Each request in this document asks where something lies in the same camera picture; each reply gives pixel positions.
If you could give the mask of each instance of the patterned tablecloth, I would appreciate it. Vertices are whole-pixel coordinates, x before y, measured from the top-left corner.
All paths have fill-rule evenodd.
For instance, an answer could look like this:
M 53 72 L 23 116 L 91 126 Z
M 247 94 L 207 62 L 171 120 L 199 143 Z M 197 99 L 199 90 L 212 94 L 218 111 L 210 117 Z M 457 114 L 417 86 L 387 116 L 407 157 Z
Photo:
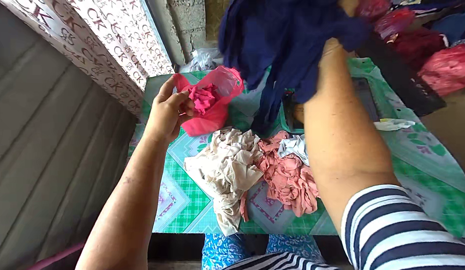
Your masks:
M 349 62 L 353 77 L 368 80 L 374 101 L 382 118 L 412 120 L 416 125 L 399 131 L 381 132 L 392 152 L 394 171 L 412 199 L 424 211 L 442 222 L 455 236 L 465 236 L 465 175 L 445 147 L 404 106 L 381 76 L 380 70 L 368 58 L 353 58 Z M 197 83 L 207 72 L 184 74 L 191 84 Z M 160 86 L 170 75 L 148 78 L 145 88 L 141 122 L 146 122 L 151 102 Z M 259 107 L 261 90 L 246 89 L 229 105 L 226 125 L 246 131 Z M 281 130 L 277 120 L 267 135 Z M 138 124 L 129 147 L 129 156 L 144 131 Z M 195 156 L 211 141 L 212 134 L 189 137 L 181 129 L 179 137 L 169 145 L 164 174 L 159 192 L 156 222 L 153 232 L 166 233 L 221 233 L 212 207 L 212 200 L 187 175 L 183 168 L 185 157 Z M 337 234 L 321 200 L 312 214 L 295 217 L 282 204 L 266 196 L 267 184 L 262 181 L 248 192 L 249 222 L 241 221 L 245 234 Z

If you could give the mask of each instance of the forearm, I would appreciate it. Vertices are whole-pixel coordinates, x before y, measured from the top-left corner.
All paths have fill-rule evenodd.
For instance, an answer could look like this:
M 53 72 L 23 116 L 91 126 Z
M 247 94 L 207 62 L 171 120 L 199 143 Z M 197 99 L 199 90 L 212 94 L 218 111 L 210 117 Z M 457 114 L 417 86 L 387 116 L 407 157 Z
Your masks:
M 390 153 L 356 97 L 341 46 L 319 63 L 317 93 L 304 105 L 307 151 L 314 179 L 336 229 L 356 192 L 397 184 Z
M 147 268 L 167 145 L 145 132 L 91 231 L 77 269 Z

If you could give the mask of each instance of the light blue cloth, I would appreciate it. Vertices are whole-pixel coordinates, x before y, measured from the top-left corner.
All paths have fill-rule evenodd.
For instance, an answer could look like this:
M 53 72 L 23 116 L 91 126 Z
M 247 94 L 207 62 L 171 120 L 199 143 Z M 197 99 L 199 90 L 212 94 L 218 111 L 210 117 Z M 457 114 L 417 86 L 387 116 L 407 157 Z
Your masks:
M 306 151 L 306 139 L 304 134 L 301 136 L 293 135 L 292 138 L 281 140 L 277 155 L 283 158 L 290 154 L 295 154 L 306 166 L 309 166 L 309 156 Z
M 269 235 L 266 254 L 277 252 L 290 252 L 315 263 L 325 263 L 313 236 Z M 202 270 L 221 270 L 251 256 L 244 235 L 221 233 L 205 234 L 202 254 Z

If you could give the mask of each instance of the corrugated metal panel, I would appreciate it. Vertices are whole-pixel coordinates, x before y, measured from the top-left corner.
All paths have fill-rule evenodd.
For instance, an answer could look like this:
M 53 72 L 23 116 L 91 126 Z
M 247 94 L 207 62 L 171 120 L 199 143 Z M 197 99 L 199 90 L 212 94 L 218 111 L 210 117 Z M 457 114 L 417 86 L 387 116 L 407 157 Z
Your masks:
M 135 118 L 0 5 L 0 269 L 84 241 Z

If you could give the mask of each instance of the scar on arm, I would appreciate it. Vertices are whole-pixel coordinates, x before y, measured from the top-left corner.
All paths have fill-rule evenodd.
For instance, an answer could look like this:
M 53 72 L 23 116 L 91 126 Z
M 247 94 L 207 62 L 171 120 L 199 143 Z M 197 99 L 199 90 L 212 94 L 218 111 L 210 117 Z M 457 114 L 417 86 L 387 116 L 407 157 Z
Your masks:
M 129 177 L 129 176 L 124 177 L 124 185 L 128 184 L 128 183 L 131 183 L 132 181 L 133 181 L 133 179 L 131 177 Z

